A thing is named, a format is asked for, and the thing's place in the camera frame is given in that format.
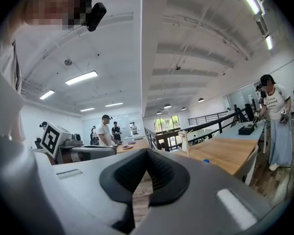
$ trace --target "black pants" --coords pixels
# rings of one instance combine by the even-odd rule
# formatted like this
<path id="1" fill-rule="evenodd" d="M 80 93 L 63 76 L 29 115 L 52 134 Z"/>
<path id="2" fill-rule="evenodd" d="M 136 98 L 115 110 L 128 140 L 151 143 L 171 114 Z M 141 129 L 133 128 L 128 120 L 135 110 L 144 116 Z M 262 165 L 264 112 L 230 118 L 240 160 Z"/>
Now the black pants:
<path id="1" fill-rule="evenodd" d="M 114 139 L 117 140 L 117 141 L 121 141 L 121 136 L 120 134 L 116 134 L 116 135 L 113 135 Z"/>

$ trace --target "ceiling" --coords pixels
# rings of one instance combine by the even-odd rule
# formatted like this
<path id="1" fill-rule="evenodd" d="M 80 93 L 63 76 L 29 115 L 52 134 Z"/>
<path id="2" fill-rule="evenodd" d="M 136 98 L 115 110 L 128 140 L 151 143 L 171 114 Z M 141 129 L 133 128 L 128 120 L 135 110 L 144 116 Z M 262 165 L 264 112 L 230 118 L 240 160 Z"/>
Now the ceiling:
<path id="1" fill-rule="evenodd" d="M 189 107 L 200 91 L 237 62 L 253 58 L 264 39 L 245 0 L 93 0 L 107 14 L 94 32 L 27 26 L 16 36 L 30 101 L 81 113 L 123 102 L 144 117 L 170 103 Z M 64 61 L 73 64 L 66 66 Z M 66 81 L 95 70 L 98 77 Z M 55 94 L 40 100 L 45 92 Z"/>
<path id="2" fill-rule="evenodd" d="M 80 110 L 91 107 L 102 112 L 105 105 L 117 102 L 141 109 L 140 50 L 135 50 L 134 31 L 136 21 L 140 22 L 140 13 L 134 16 L 139 0 L 93 0 L 92 5 L 98 1 L 107 13 L 94 32 L 82 26 L 72 31 L 27 26 L 17 34 L 22 95 L 27 100 L 78 114 L 90 113 Z M 71 66 L 64 64 L 66 59 L 72 60 Z M 90 71 L 98 76 L 65 84 Z M 55 93 L 40 100 L 49 90 Z"/>
<path id="3" fill-rule="evenodd" d="M 143 0 L 143 18 L 149 2 Z M 143 45 L 151 45 L 144 38 L 156 35 L 153 37 L 157 39 L 149 47 L 152 51 L 142 52 L 142 73 L 152 66 L 142 79 L 145 117 L 155 116 L 165 103 L 180 111 L 195 97 L 205 97 L 201 89 L 240 60 L 250 62 L 253 51 L 264 40 L 245 0 L 155 2 L 162 16 L 150 23 L 158 24 L 159 33 L 150 32 L 149 25 L 142 24 Z"/>

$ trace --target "wooden tabletop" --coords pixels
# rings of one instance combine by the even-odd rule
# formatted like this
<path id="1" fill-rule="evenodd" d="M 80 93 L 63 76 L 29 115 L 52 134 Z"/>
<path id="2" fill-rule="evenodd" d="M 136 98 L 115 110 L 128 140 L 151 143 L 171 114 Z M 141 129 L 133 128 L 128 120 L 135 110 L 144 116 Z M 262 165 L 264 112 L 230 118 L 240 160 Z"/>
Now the wooden tabletop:
<path id="1" fill-rule="evenodd" d="M 117 153 L 121 153 L 121 152 L 125 152 L 125 151 L 132 151 L 132 150 L 140 150 L 140 149 L 144 149 L 144 148 L 150 148 L 147 139 L 136 140 L 136 143 L 129 144 L 129 145 L 133 146 L 133 148 L 131 148 L 131 149 L 123 149 L 123 145 L 127 145 L 127 141 L 123 141 L 123 144 L 121 144 L 117 147 Z"/>
<path id="2" fill-rule="evenodd" d="M 209 159 L 210 163 L 220 166 L 228 173 L 234 175 L 246 162 L 254 150 L 258 140 L 238 140 L 212 138 L 199 144 L 190 146 L 189 157 L 203 161 Z M 187 157 L 187 152 L 177 151 L 174 154 Z"/>

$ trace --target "white t-shirt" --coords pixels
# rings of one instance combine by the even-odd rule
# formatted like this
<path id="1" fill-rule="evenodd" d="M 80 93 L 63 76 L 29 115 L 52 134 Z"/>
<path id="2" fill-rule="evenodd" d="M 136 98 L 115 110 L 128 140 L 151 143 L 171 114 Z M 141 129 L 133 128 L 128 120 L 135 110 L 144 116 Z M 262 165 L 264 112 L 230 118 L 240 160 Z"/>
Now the white t-shirt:
<path id="1" fill-rule="evenodd" d="M 21 72 L 17 61 L 14 37 L 10 34 L 8 25 L 9 17 L 0 27 L 0 72 L 11 87 L 21 94 Z M 10 136 L 15 141 L 23 142 L 26 139 L 20 114 L 14 119 Z"/>
<path id="2" fill-rule="evenodd" d="M 103 123 L 100 123 L 98 125 L 97 128 L 97 134 L 104 134 L 104 137 L 106 138 L 107 142 L 108 142 L 108 146 L 112 145 L 112 139 L 111 139 L 111 134 L 109 131 L 109 126 L 108 125 L 104 125 Z M 99 136 L 99 145 L 101 146 L 107 146 L 100 138 Z"/>
<path id="3" fill-rule="evenodd" d="M 268 95 L 264 98 L 264 105 L 269 110 L 271 119 L 281 119 L 281 112 L 286 107 L 286 100 L 290 98 L 290 95 L 286 89 L 279 84 L 274 85 L 274 92 L 272 95 Z"/>

